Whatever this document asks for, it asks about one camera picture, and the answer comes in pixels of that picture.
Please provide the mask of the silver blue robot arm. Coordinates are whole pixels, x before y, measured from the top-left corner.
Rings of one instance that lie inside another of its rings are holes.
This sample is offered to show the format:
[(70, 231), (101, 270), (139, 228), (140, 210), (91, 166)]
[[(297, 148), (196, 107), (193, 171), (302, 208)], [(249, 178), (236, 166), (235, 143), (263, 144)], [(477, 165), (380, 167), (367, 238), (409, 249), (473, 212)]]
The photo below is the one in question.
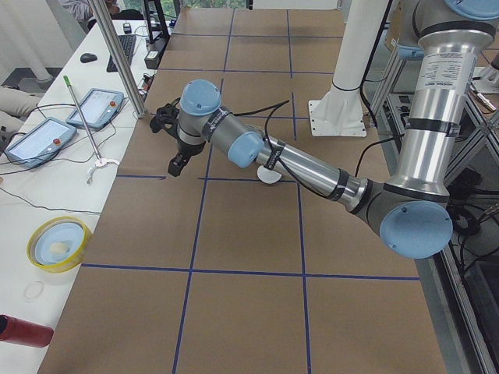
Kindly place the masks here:
[(444, 175), (477, 57), (494, 40), (498, 4), (415, 1), (406, 2), (404, 11), (411, 23), (406, 34), (423, 50), (423, 60), (398, 166), (386, 182), (351, 176), (244, 124), (204, 79), (187, 83), (174, 106), (170, 134), (179, 151), (169, 173), (179, 175), (211, 143), (241, 168), (256, 162), (341, 203), (401, 256), (422, 259), (441, 251), (453, 232)]

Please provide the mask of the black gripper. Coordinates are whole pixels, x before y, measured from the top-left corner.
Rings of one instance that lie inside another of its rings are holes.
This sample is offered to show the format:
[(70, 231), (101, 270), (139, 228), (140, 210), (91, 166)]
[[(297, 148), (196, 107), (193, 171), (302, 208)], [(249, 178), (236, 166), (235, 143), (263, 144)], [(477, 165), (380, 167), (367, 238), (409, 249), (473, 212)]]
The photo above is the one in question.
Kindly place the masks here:
[(180, 135), (176, 135), (176, 140), (178, 152), (168, 164), (168, 173), (173, 177), (179, 177), (191, 157), (201, 153), (206, 144), (200, 137), (195, 137), (194, 143), (189, 143), (187, 140), (182, 139)]

